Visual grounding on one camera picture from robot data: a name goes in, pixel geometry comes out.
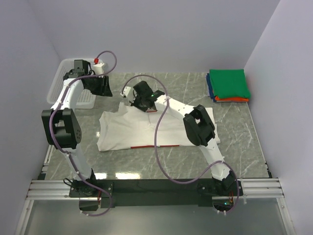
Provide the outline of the white t shirt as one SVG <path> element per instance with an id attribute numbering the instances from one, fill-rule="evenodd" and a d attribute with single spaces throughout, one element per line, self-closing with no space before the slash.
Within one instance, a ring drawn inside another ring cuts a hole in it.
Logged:
<path id="1" fill-rule="evenodd" d="M 118 111 L 104 111 L 99 119 L 100 152 L 154 146 L 154 134 L 160 111 L 144 113 L 133 106 L 119 103 Z M 161 120 L 157 132 L 157 146 L 192 146 L 187 138 L 183 121 L 169 113 Z"/>

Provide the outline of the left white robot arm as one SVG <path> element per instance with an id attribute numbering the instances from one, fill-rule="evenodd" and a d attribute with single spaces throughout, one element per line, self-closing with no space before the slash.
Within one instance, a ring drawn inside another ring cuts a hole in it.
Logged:
<path id="1" fill-rule="evenodd" d="M 105 66 L 98 58 L 93 64 L 83 59 L 74 60 L 73 69 L 63 77 L 63 87 L 55 104 L 41 114 L 48 143 L 63 153 L 75 175 L 72 186 L 81 184 L 80 191 L 87 197 L 97 193 L 98 185 L 80 145 L 82 130 L 75 109 L 84 90 L 92 95 L 112 96 Z"/>

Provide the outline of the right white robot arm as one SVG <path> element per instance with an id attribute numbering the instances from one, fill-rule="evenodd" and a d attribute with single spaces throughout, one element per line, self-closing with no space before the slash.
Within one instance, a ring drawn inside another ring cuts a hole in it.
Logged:
<path id="1" fill-rule="evenodd" d="M 133 87 L 125 87 L 122 95 L 132 106 L 143 112 L 162 111 L 154 132 L 154 149 L 158 164 L 160 161 L 157 154 L 157 132 L 162 118 L 169 114 L 183 122 L 188 140 L 199 147 L 209 163 L 207 169 L 212 173 L 214 191 L 218 195 L 227 195 L 230 191 L 240 194 L 238 178 L 224 161 L 215 140 L 215 126 L 202 105 L 190 106 L 170 98 L 167 93 L 160 90 L 154 92 L 145 81 Z"/>

